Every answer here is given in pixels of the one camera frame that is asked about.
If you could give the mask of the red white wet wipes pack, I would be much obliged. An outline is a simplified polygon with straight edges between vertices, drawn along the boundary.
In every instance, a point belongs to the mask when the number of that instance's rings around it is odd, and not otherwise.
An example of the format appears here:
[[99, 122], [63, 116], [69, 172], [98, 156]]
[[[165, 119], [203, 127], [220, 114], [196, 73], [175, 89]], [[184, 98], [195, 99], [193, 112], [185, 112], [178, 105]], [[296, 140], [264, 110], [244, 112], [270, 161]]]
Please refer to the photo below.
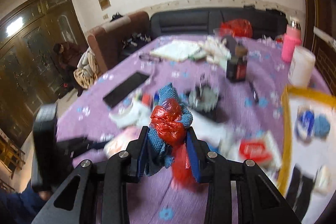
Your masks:
[[282, 157], [271, 131], [262, 137], [243, 139], [238, 148], [240, 161], [253, 160], [259, 166], [279, 170], [282, 167]]

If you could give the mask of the blue cloth red bag bundle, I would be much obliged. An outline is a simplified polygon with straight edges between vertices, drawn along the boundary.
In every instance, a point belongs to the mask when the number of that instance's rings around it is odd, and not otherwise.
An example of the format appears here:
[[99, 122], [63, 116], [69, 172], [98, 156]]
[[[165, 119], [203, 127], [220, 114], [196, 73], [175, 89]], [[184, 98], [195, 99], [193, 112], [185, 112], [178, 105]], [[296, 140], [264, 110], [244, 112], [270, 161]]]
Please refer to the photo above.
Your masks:
[[173, 181], [180, 187], [196, 184], [185, 139], [193, 122], [193, 115], [181, 101], [172, 83], [158, 92], [159, 102], [150, 116], [148, 135], [148, 160], [145, 173], [153, 176], [161, 168], [171, 168]]

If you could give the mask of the black round motor device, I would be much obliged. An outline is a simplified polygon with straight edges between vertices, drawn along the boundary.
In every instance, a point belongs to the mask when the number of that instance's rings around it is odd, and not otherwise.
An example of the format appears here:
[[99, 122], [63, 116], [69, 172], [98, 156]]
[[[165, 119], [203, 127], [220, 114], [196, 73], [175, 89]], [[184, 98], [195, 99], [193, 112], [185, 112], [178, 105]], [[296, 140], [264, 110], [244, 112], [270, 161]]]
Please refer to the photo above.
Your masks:
[[215, 122], [219, 100], [219, 92], [210, 84], [200, 84], [187, 93], [189, 108]]

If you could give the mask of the wooden cabinet doors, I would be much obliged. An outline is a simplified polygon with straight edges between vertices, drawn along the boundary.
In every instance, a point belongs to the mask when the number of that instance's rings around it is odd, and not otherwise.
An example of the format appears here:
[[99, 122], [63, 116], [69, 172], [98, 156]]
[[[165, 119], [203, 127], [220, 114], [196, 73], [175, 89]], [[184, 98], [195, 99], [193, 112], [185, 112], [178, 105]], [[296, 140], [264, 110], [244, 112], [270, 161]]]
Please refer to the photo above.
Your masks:
[[19, 147], [40, 106], [65, 92], [61, 42], [87, 46], [72, 0], [28, 0], [1, 18], [1, 130]]

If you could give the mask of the black smartphone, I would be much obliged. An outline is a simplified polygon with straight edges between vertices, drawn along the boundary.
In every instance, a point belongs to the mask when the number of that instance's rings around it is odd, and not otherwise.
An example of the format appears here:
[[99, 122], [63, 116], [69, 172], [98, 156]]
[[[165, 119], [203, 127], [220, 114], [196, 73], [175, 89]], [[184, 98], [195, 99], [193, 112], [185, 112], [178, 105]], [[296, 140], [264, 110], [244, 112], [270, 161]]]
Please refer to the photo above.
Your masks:
[[108, 93], [103, 101], [110, 108], [114, 108], [121, 101], [123, 101], [131, 92], [140, 87], [149, 78], [149, 75], [141, 72], [135, 72], [128, 77], [124, 82], [115, 87], [110, 93]]

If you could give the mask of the black pen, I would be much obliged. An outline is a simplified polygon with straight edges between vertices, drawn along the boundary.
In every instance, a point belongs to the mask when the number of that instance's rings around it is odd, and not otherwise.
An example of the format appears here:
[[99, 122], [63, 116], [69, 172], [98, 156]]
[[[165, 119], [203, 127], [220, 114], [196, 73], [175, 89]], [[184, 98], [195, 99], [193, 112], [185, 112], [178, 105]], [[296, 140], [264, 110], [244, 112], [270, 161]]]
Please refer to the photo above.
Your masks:
[[258, 104], [259, 103], [259, 96], [258, 96], [258, 93], [257, 93], [256, 88], [255, 88], [252, 81], [249, 82], [249, 86], [250, 86], [250, 90], [252, 92], [253, 101], [255, 102], [255, 104]]

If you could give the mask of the purple floral tablecloth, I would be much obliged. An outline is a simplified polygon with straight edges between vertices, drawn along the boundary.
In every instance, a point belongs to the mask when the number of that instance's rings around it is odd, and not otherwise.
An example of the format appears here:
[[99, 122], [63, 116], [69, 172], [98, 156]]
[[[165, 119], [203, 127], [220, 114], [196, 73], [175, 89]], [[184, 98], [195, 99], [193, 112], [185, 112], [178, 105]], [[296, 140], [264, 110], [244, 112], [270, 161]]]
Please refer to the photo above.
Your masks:
[[[220, 92], [218, 120], [224, 128], [232, 129], [238, 138], [261, 136], [271, 131], [279, 148], [283, 147], [283, 119], [281, 94], [288, 82], [289, 65], [281, 58], [282, 46], [272, 39], [241, 39], [248, 48], [247, 79], [231, 83], [216, 65], [205, 61], [186, 60], [176, 63], [142, 61], [138, 53], [104, 73], [59, 118], [59, 140], [87, 136], [100, 140], [103, 136], [117, 136], [120, 130], [109, 114], [121, 112], [130, 99], [116, 107], [108, 107], [103, 98], [134, 72], [150, 75], [142, 86], [147, 94], [156, 93], [172, 83], [179, 94], [194, 88], [205, 79]], [[253, 101], [249, 82], [259, 96]], [[202, 223], [205, 217], [207, 191], [192, 192], [177, 188], [171, 170], [161, 169], [152, 177], [144, 177], [138, 184], [127, 187], [127, 201], [131, 223]]]

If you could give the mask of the yellow cardboard box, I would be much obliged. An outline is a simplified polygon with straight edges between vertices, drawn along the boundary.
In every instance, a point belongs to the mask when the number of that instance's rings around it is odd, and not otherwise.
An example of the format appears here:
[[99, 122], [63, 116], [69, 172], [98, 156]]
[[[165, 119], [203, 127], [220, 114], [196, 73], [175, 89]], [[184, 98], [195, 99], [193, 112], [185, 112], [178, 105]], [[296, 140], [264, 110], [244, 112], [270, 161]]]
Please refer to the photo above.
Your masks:
[[317, 223], [335, 193], [335, 97], [287, 86], [278, 189], [301, 223]]

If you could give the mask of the seated person in brown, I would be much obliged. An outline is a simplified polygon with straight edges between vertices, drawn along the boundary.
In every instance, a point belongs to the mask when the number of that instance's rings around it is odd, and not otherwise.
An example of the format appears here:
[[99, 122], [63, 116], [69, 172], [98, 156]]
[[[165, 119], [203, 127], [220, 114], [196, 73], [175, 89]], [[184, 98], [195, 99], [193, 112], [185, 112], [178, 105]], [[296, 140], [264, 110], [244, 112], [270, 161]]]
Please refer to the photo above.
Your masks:
[[58, 56], [59, 65], [64, 69], [70, 78], [71, 84], [77, 90], [77, 96], [81, 96], [84, 89], [74, 76], [74, 71], [76, 71], [78, 62], [83, 54], [80, 47], [72, 42], [62, 42], [56, 43], [53, 46], [53, 51]]

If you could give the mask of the blue white tissue roll pack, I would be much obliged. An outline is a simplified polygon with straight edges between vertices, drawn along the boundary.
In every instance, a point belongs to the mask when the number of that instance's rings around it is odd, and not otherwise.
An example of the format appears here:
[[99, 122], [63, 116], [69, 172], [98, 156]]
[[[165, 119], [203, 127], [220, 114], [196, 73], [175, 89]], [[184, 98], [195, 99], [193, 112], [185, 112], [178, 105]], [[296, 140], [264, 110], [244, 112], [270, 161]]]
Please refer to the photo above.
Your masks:
[[313, 137], [315, 114], [312, 108], [300, 106], [297, 111], [297, 118], [294, 125], [296, 137], [304, 142], [309, 143]]

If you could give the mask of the black ink bottle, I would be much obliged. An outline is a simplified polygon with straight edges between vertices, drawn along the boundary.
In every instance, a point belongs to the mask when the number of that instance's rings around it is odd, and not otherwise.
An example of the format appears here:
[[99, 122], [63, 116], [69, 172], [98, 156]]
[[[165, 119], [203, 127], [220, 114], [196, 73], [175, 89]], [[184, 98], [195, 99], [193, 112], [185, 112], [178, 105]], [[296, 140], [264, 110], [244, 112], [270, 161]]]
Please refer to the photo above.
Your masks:
[[226, 78], [232, 83], [245, 81], [248, 49], [241, 43], [229, 47], [231, 57], [227, 60]]

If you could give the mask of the blue towel ball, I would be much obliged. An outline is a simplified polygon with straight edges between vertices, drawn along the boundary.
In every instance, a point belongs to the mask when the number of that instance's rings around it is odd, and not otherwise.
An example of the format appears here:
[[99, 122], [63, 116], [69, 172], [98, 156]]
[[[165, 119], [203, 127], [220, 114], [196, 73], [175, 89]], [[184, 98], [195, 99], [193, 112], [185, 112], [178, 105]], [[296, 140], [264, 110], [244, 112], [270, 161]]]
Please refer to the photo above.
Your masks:
[[319, 115], [314, 120], [314, 136], [325, 139], [329, 135], [331, 125], [325, 115]]

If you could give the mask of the white gloves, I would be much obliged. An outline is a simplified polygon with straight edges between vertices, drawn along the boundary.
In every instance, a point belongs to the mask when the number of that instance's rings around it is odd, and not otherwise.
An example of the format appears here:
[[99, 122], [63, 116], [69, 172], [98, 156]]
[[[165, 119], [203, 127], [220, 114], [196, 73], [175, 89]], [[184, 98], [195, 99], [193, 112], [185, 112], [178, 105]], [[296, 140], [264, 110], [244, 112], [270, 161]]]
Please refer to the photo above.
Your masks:
[[198, 41], [198, 46], [206, 53], [206, 60], [210, 64], [219, 65], [221, 61], [231, 58], [230, 50], [226, 43], [213, 36], [207, 36], [205, 41]]

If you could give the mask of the white notebook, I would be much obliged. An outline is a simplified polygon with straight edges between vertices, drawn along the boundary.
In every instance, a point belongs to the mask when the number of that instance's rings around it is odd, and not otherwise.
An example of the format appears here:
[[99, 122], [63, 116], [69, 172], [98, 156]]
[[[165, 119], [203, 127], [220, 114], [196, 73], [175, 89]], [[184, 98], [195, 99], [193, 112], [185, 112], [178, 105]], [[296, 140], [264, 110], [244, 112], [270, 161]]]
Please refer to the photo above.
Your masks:
[[175, 62], [182, 62], [200, 50], [197, 42], [187, 40], [173, 40], [149, 52], [153, 57], [168, 59]]

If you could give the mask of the white plastic jar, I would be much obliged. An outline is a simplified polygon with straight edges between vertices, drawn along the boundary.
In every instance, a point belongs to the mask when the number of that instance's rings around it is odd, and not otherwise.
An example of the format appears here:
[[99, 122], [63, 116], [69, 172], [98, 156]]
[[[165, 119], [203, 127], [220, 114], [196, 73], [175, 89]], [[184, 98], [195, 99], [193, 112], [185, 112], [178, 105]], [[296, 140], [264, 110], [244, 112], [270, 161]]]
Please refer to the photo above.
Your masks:
[[288, 72], [289, 82], [307, 88], [315, 66], [315, 55], [302, 46], [296, 46]]

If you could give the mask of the red plastic bag on sofa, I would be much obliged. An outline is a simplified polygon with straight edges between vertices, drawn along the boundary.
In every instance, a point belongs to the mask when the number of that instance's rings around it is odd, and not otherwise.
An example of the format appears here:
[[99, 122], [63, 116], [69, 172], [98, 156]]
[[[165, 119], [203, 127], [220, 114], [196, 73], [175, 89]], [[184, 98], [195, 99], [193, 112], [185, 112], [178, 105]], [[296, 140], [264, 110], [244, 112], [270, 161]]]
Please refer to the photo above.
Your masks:
[[221, 30], [230, 30], [232, 36], [252, 38], [253, 30], [249, 20], [234, 19], [227, 22], [222, 22]]

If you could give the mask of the pink sleeved thermos bottle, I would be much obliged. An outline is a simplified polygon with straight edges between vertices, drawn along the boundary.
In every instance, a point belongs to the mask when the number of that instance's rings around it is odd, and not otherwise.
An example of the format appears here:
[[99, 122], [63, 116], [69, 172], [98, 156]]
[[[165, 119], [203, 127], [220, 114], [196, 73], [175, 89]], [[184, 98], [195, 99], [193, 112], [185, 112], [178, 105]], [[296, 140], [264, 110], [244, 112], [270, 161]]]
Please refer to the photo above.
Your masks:
[[290, 23], [286, 27], [286, 33], [283, 35], [282, 60], [290, 63], [295, 47], [300, 46], [301, 43], [301, 25], [299, 19], [290, 17]]

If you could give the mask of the black leather sofa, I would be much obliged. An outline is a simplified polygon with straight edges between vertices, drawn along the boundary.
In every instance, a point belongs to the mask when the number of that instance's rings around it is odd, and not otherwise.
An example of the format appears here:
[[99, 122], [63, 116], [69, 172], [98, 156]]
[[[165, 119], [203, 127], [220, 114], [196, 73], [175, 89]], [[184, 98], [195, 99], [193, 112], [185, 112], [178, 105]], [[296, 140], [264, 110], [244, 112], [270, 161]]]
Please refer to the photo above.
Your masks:
[[275, 38], [286, 32], [286, 14], [275, 10], [259, 10], [254, 6], [207, 7], [156, 12], [150, 19], [150, 38], [168, 35], [211, 35], [222, 23], [245, 19], [252, 25], [252, 38]]

